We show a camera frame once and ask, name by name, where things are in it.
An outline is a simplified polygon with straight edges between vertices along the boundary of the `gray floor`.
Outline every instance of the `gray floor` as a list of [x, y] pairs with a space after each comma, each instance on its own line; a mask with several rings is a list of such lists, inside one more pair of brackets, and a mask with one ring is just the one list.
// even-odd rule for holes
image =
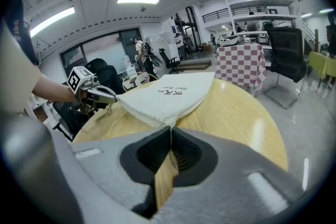
[[[210, 71], [215, 71], [215, 66], [202, 70]], [[262, 91], [273, 86], [276, 77], [276, 73], [267, 71]], [[289, 172], [300, 182], [307, 159], [307, 189], [324, 177], [334, 158], [336, 146], [336, 86], [330, 90], [322, 84], [318, 89], [318, 81], [318, 76], [313, 72], [303, 85], [299, 100], [289, 110], [282, 109], [263, 93], [256, 96], [276, 122], [286, 147]], [[288, 105], [301, 85], [302, 81], [294, 83], [280, 76], [279, 86], [271, 94]]]

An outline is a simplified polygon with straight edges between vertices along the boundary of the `round wooden table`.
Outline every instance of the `round wooden table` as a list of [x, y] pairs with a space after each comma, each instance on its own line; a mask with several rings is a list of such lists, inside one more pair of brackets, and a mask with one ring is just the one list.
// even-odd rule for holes
[[[280, 132], [266, 109], [241, 88], [223, 81], [214, 79], [208, 95], [204, 101], [189, 115], [179, 119], [177, 127], [198, 130], [204, 133], [230, 139], [252, 147], [260, 154], [271, 160], [282, 169], [288, 169], [285, 146]], [[74, 143], [105, 140], [113, 137], [134, 134], [152, 129], [129, 114], [119, 103], [108, 109], [99, 110], [80, 130]], [[164, 185], [162, 197], [156, 196], [158, 208], [169, 197], [172, 187], [172, 178], [178, 173], [174, 169], [174, 157], [168, 155], [163, 170], [157, 172], [161, 179], [155, 176], [156, 182]], [[171, 177], [167, 179], [167, 170]]]

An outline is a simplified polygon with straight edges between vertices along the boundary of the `red and white checkered cloth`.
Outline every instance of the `red and white checkered cloth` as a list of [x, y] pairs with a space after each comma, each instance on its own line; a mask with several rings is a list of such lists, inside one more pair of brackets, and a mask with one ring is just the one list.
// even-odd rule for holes
[[249, 87], [254, 95], [266, 79], [264, 50], [260, 44], [219, 47], [216, 78]]

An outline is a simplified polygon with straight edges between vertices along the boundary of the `office chair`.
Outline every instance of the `office chair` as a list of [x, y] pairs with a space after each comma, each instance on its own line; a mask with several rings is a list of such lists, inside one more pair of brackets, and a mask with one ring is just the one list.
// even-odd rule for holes
[[174, 57], [173, 59], [168, 59], [168, 57], [167, 57], [167, 55], [166, 55], [166, 53], [164, 52], [164, 49], [159, 49], [159, 51], [160, 51], [160, 55], [161, 55], [161, 57], [163, 58], [163, 60], [164, 60], [164, 62], [165, 62], [165, 64], [166, 64], [166, 67], [168, 68], [168, 69], [171, 69], [171, 71], [169, 71], [169, 74], [171, 74], [171, 73], [177, 73], [178, 74], [178, 72], [176, 71], [176, 67], [181, 63], [180, 61], [175, 61], [175, 58], [176, 57]]
[[105, 66], [96, 72], [96, 76], [101, 85], [113, 90], [116, 94], [123, 94], [122, 81], [114, 66]]
[[[298, 28], [276, 27], [267, 30], [267, 34], [272, 46], [270, 71], [278, 73], [278, 78], [275, 86], [265, 91], [264, 94], [281, 108], [287, 110], [298, 100], [308, 70], [307, 64], [303, 59], [302, 32]], [[295, 83], [304, 78], [299, 94], [288, 106], [284, 106], [267, 94], [278, 85], [280, 74], [292, 79]]]
[[89, 61], [86, 65], [85, 68], [87, 68], [90, 72], [93, 74], [97, 73], [97, 71], [103, 67], [107, 66], [107, 63], [100, 58], [94, 59], [92, 61]]
[[[67, 102], [54, 102], [52, 106], [56, 110], [56, 112], [61, 116], [63, 122], [59, 122], [53, 130], [59, 130], [64, 134], [64, 136], [73, 141], [76, 137], [77, 133], [84, 126], [84, 124], [88, 121], [88, 117], [86, 115], [74, 112]], [[66, 129], [72, 134], [72, 138], [70, 138], [60, 127], [60, 125], [66, 127]]]

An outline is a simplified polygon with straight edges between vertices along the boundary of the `fluorescent light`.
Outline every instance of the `fluorescent light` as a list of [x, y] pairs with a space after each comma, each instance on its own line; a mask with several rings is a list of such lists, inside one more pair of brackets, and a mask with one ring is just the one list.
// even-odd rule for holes
[[303, 14], [301, 17], [305, 18], [305, 17], [308, 17], [308, 16], [311, 16], [311, 13]]
[[118, 4], [121, 3], [146, 3], [146, 4], [156, 4], [159, 0], [118, 0]]
[[58, 20], [61, 20], [64, 17], [67, 17], [67, 16], [69, 16], [70, 14], [73, 14], [73, 13], [75, 13], [74, 7], [66, 9], [63, 12], [60, 12], [60, 13], [54, 15], [53, 17], [50, 17], [49, 19], [45, 20], [43, 23], [40, 23], [38, 26], [33, 28], [30, 31], [30, 37], [34, 37], [38, 32], [40, 32], [41, 30], [43, 30], [47, 26], [51, 25], [54, 22], [57, 22]]
[[326, 9], [320, 10], [320, 13], [332, 12], [333, 10], [334, 10], [333, 8], [326, 8]]

